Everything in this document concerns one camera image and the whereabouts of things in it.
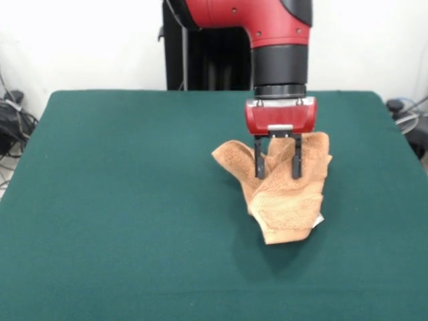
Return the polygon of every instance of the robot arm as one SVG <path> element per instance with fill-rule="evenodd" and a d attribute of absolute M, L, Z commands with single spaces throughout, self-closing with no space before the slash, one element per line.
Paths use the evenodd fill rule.
<path fill-rule="evenodd" d="M 188 30 L 242 27 L 251 44 L 254 99 L 245 105 L 254 136 L 255 174 L 264 178 L 263 137 L 296 139 L 293 177 L 301 173 L 301 133 L 314 129 L 316 100 L 306 97 L 312 0 L 167 0 Z"/>

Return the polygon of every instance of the folded towel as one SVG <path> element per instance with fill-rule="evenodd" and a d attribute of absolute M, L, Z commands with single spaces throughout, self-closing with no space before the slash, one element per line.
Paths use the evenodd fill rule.
<path fill-rule="evenodd" d="M 248 213 L 258 222 L 266 244 L 307 238 L 320 213 L 327 177 L 330 141 L 323 132 L 302 135 L 302 177 L 292 178 L 293 138 L 273 138 L 265 179 L 255 177 L 254 150 L 230 140 L 213 151 L 214 159 L 240 183 Z"/>

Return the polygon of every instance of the table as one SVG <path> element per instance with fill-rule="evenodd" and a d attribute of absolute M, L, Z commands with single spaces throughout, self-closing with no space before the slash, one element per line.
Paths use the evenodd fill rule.
<path fill-rule="evenodd" d="M 428 179 L 372 92 L 313 92 L 321 223 L 264 245 L 211 157 L 249 92 L 54 93 L 0 203 L 0 320 L 427 320 Z"/>

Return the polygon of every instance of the red gripper housing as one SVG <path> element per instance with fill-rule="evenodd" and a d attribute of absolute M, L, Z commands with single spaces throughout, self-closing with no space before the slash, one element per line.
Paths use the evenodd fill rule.
<path fill-rule="evenodd" d="M 315 128 L 317 103 L 296 106 L 254 106 L 251 101 L 245 105 L 245 120 L 250 134 L 268 136 L 271 125 L 290 127 L 290 132 L 302 134 Z"/>

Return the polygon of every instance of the white wall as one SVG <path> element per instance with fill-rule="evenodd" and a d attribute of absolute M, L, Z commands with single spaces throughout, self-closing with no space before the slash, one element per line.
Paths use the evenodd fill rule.
<path fill-rule="evenodd" d="M 0 64 L 40 116 L 60 89 L 165 89 L 161 0 L 2 0 Z M 314 0 L 313 90 L 428 94 L 427 0 Z"/>

